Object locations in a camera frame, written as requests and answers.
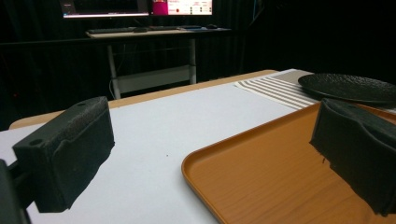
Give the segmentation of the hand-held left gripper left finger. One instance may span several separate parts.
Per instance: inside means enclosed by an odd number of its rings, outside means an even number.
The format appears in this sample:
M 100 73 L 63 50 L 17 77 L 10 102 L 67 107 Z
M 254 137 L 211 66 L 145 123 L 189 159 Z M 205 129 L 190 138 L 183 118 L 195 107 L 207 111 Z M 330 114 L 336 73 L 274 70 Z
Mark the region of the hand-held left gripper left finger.
M 24 207 L 41 213 L 69 209 L 115 146 L 107 98 L 77 103 L 13 146 Z

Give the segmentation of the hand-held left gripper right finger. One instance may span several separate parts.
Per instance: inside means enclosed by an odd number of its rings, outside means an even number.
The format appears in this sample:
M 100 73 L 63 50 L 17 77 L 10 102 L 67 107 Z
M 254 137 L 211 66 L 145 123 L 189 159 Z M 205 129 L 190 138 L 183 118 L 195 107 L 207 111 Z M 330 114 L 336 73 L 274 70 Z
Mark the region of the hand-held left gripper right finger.
M 396 124 L 357 105 L 324 99 L 310 144 L 374 213 L 396 214 Z

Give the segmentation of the black textured plate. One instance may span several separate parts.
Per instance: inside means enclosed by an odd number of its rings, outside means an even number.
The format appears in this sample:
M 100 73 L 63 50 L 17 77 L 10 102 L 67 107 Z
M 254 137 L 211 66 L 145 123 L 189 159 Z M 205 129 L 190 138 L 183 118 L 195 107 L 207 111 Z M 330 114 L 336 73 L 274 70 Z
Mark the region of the black textured plate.
M 298 78 L 302 88 L 321 97 L 372 105 L 396 104 L 396 85 L 342 74 L 310 74 Z

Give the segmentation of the white table mat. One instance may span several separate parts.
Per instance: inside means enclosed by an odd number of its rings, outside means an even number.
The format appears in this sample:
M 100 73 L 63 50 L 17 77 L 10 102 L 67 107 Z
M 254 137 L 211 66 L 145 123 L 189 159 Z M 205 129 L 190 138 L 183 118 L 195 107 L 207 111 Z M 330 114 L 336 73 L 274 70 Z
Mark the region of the white table mat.
M 291 113 L 235 87 L 214 87 L 111 111 L 115 146 L 72 207 L 33 224 L 217 224 L 181 173 L 191 152 Z

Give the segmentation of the orange wood-grain tray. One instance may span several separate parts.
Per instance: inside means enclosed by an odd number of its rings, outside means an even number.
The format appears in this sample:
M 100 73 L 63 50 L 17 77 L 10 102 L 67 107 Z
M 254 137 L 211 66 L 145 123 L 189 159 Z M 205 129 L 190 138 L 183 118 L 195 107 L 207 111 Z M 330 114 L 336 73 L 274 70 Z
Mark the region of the orange wood-grain tray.
M 186 182 L 225 224 L 396 224 L 373 212 L 309 143 L 318 105 L 188 155 Z

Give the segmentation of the striped beige placemat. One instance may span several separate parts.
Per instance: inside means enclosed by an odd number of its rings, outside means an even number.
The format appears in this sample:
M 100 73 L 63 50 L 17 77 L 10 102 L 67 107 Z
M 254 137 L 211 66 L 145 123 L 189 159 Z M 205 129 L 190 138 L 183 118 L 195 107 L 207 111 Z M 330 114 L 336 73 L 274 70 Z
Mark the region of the striped beige placemat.
M 260 95 L 264 98 L 278 102 L 290 108 L 302 109 L 308 107 L 309 105 L 315 104 L 322 98 L 330 98 L 312 94 L 302 88 L 302 86 L 298 83 L 298 78 L 310 74 L 313 73 L 291 69 L 273 75 L 237 81 L 234 83 L 234 85 L 239 89 Z M 359 104 L 374 106 L 396 114 L 396 104 Z

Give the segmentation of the white desk with metal legs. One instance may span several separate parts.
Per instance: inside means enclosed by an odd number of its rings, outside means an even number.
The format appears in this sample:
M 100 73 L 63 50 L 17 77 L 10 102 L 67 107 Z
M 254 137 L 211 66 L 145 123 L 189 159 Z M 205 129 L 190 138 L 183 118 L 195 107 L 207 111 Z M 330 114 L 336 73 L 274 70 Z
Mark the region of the white desk with metal legs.
M 197 82 L 196 41 L 228 34 L 228 29 L 205 27 L 135 28 L 129 33 L 88 34 L 106 42 L 110 93 L 122 95 L 177 83 Z

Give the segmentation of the black keyboard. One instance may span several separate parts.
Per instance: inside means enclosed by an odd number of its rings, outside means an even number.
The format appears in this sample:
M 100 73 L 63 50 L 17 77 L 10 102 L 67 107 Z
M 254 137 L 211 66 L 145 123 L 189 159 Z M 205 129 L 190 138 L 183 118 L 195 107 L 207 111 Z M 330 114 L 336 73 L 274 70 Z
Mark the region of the black keyboard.
M 87 31 L 88 34 L 113 34 L 113 33 L 129 33 L 132 32 L 135 27 L 122 27 L 122 28 L 106 28 L 106 29 L 90 29 Z

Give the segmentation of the dark-screen monitor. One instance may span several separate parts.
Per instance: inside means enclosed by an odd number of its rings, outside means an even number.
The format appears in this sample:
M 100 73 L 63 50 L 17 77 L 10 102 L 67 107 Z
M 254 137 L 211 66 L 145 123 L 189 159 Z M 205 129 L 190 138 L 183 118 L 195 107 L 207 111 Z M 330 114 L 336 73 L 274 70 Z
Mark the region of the dark-screen monitor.
M 65 19 L 147 16 L 147 0 L 59 0 Z

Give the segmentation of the bright-screen monitor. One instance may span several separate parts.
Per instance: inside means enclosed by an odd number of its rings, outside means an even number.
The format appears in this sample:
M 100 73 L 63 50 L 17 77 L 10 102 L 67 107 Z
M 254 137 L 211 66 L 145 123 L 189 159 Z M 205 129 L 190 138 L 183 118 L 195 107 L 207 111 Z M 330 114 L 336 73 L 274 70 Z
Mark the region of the bright-screen monitor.
M 155 16 L 201 16 L 212 14 L 212 0 L 152 0 Z

